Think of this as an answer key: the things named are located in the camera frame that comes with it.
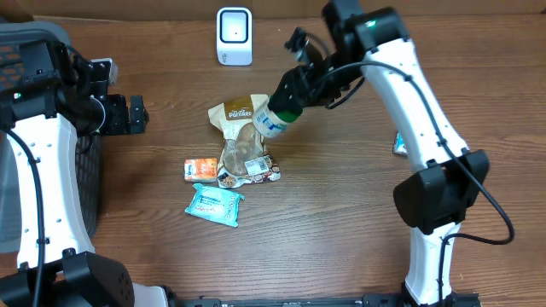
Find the teal wet wipes pack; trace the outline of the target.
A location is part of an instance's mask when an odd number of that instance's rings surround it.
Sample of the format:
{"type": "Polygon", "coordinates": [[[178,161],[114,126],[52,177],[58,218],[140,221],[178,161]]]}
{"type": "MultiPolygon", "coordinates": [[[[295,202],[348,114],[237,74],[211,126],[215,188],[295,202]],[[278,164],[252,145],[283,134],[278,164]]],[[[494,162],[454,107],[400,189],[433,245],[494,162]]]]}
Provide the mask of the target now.
{"type": "Polygon", "coordinates": [[[195,195],[185,212],[210,222],[238,227],[239,204],[245,197],[227,189],[195,183],[195,195]]]}

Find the orange tissue pack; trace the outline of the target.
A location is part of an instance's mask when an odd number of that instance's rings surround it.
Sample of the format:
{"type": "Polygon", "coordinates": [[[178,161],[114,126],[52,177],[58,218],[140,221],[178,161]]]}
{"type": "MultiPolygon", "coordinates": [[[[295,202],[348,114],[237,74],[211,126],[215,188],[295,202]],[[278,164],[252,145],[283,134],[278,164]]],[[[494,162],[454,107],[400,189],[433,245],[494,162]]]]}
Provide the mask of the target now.
{"type": "Polygon", "coordinates": [[[183,177],[186,182],[215,182],[218,176],[218,160],[215,158],[186,159],[183,177]]]}

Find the green lid jar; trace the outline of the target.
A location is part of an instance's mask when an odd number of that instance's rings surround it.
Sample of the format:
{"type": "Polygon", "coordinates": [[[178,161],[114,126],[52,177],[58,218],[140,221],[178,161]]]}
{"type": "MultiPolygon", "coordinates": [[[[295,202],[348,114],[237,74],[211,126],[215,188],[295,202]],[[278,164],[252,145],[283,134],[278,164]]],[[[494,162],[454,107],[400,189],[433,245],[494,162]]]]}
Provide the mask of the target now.
{"type": "Polygon", "coordinates": [[[269,109],[269,101],[266,100],[253,114],[253,126],[257,132],[265,138],[276,138],[281,135],[299,115],[290,112],[275,113],[269,109]]]}

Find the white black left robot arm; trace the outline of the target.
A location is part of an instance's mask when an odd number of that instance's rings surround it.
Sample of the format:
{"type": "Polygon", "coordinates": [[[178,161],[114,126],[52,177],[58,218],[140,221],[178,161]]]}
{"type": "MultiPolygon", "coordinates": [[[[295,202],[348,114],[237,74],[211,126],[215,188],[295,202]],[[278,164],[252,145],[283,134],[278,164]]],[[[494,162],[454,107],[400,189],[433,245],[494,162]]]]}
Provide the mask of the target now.
{"type": "Polygon", "coordinates": [[[21,208],[18,271],[1,280],[8,306],[173,306],[168,288],[135,283],[120,262],[97,255],[81,212],[76,156],[81,137],[141,134],[140,96],[107,89],[113,61],[75,48],[22,43],[17,85],[1,94],[1,128],[15,155],[21,208]]]}

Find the small teal tissue pack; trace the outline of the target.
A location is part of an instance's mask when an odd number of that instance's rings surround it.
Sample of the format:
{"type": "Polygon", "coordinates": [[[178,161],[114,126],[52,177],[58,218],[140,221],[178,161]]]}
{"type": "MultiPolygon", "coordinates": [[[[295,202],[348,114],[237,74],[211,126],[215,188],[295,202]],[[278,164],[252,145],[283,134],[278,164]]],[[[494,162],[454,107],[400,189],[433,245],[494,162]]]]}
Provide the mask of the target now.
{"type": "Polygon", "coordinates": [[[394,142],[393,142],[392,153],[397,154],[397,155],[403,155],[403,156],[408,155],[408,151],[406,149],[404,140],[403,140],[403,138],[402,138],[402,136],[401,136],[401,134],[399,132],[397,132],[397,134],[395,136],[395,139],[394,139],[394,142]]]}

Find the brown mushroom snack bag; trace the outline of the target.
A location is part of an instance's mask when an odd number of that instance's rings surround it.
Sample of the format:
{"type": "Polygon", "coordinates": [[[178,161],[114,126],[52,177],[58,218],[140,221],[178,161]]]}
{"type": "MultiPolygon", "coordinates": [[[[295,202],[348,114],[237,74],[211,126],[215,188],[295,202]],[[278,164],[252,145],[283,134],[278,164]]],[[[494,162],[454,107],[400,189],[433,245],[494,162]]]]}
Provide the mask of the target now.
{"type": "Polygon", "coordinates": [[[265,94],[252,94],[224,101],[208,110],[210,123],[224,137],[224,149],[217,166],[220,188],[239,188],[281,178],[281,170],[270,157],[264,137],[253,125],[254,112],[267,99],[265,94]]]}

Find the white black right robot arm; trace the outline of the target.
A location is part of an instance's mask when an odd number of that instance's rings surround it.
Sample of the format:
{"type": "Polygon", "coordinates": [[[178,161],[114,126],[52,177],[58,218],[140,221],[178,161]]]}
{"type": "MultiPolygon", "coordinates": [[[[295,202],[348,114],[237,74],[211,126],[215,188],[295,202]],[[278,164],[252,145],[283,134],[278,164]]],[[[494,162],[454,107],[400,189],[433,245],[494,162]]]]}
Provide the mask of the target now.
{"type": "Polygon", "coordinates": [[[446,118],[417,59],[400,15],[392,8],[365,12],[352,0],[322,10],[335,52],[318,52],[297,29],[286,42],[298,65],[253,115],[267,138],[284,132],[307,107],[335,108],[369,83],[402,136],[411,176],[393,191],[398,214],[410,229],[410,265],[400,294],[367,295],[367,306],[476,306],[474,294],[450,285],[456,237],[475,202],[489,161],[471,151],[446,118]]]}

